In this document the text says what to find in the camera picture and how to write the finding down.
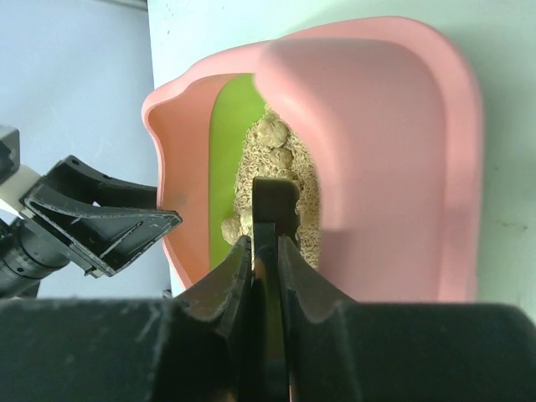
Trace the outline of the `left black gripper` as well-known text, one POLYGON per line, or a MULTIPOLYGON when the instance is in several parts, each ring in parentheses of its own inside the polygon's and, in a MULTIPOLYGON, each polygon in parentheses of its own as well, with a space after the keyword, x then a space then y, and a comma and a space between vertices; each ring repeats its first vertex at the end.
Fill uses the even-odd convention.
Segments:
POLYGON ((30 230, 23 205, 92 276, 116 275, 183 222, 157 208, 156 187, 113 178, 73 155, 40 179, 20 162, 19 130, 3 127, 1 210, 16 218, 1 222, 2 297, 35 297, 40 282, 70 262, 30 230))

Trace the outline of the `black litter scoop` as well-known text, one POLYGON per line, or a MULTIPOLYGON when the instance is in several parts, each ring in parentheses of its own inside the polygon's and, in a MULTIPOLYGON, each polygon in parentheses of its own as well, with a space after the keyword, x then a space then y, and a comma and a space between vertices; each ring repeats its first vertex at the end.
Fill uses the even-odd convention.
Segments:
POLYGON ((252 295, 259 343, 254 386, 257 401, 290 399, 286 362, 286 331, 281 300, 279 239, 296 242, 300 219, 297 188, 285 179, 255 178, 252 188, 254 274, 252 295))

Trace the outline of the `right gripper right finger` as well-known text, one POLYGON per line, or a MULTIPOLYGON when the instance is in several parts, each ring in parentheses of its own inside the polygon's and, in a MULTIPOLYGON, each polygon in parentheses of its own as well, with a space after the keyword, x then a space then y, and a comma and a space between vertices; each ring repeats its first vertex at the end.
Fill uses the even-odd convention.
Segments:
POLYGON ((345 309, 353 300, 278 239, 286 358, 294 401, 359 401, 345 309))

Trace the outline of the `pink litter box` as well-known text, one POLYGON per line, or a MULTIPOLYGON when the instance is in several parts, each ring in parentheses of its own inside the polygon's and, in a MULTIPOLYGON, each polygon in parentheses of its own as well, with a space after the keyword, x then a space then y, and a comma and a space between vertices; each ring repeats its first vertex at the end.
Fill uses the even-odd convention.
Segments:
POLYGON ((469 302, 477 287, 483 118, 468 63, 409 18, 307 28, 200 60, 154 90, 142 119, 164 240, 184 286, 209 272, 209 128, 221 90, 251 75, 302 137, 322 196, 319 271, 361 301, 469 302))

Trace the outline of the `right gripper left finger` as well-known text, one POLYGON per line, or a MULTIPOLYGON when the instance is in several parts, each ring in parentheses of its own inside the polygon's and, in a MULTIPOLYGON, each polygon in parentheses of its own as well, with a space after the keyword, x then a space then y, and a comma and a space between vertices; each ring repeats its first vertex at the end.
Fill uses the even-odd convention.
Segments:
POLYGON ((173 342, 184 401, 237 398, 251 277, 251 243, 243 236, 216 268, 178 297, 173 342))

